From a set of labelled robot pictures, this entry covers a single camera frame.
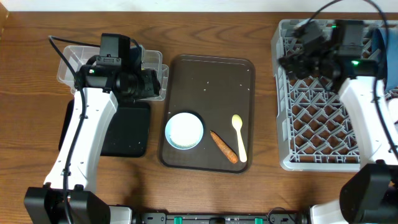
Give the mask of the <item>dark blue plate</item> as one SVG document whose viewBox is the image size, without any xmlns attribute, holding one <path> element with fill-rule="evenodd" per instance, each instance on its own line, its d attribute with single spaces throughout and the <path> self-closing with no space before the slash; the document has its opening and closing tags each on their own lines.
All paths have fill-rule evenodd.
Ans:
<svg viewBox="0 0 398 224">
<path fill-rule="evenodd" d="M 371 38 L 371 49 L 372 53 L 377 49 L 381 51 L 376 57 L 378 60 L 386 55 L 384 65 L 385 91 L 397 88 L 397 28 L 389 28 L 389 40 L 387 40 L 385 28 L 374 29 Z"/>
</svg>

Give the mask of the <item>light blue rice bowl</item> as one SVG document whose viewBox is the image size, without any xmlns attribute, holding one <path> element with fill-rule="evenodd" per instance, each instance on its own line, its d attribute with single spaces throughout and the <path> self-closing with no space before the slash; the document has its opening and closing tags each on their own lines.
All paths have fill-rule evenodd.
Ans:
<svg viewBox="0 0 398 224">
<path fill-rule="evenodd" d="M 178 113 L 165 125 L 165 138 L 175 149 L 189 150 L 200 143 L 204 135 L 202 121 L 192 113 Z"/>
</svg>

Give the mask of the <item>cream plastic spoon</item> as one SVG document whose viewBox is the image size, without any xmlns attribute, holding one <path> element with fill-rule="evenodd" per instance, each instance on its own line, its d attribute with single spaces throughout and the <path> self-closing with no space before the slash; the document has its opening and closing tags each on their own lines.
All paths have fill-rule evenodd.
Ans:
<svg viewBox="0 0 398 224">
<path fill-rule="evenodd" d="M 241 135 L 241 128 L 243 126 L 243 121 L 238 114 L 234 114 L 231 118 L 231 123 L 237 135 L 239 159 L 241 162 L 247 162 L 248 158 L 246 154 L 246 149 L 244 147 L 243 138 Z"/>
</svg>

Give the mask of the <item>pink cup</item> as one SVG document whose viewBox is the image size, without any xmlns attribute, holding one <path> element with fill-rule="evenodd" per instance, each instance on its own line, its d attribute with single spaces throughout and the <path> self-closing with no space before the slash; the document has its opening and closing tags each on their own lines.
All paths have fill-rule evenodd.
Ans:
<svg viewBox="0 0 398 224">
<path fill-rule="evenodd" d="M 388 112 L 394 124 L 398 122 L 398 98 L 393 98 L 387 102 Z"/>
</svg>

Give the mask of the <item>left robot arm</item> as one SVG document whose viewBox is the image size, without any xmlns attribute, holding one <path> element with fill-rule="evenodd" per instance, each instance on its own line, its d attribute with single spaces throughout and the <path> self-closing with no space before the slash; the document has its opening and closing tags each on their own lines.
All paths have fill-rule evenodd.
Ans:
<svg viewBox="0 0 398 224">
<path fill-rule="evenodd" d="M 59 51 L 58 79 L 74 94 L 59 155 L 41 187 L 29 187 L 34 223 L 137 223 L 130 207 L 96 196 L 101 156 L 139 157 L 146 150 L 150 100 L 163 100 L 168 67 L 162 54 L 121 35 L 100 44 L 69 41 Z"/>
</svg>

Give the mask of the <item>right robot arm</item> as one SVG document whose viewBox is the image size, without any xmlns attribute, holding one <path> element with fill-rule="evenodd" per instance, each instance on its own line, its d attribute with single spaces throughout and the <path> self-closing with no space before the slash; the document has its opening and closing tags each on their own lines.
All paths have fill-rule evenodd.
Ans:
<svg viewBox="0 0 398 224">
<path fill-rule="evenodd" d="M 397 24 L 284 19 L 271 47 L 281 167 L 353 173 L 295 221 L 396 223 Z"/>
</svg>

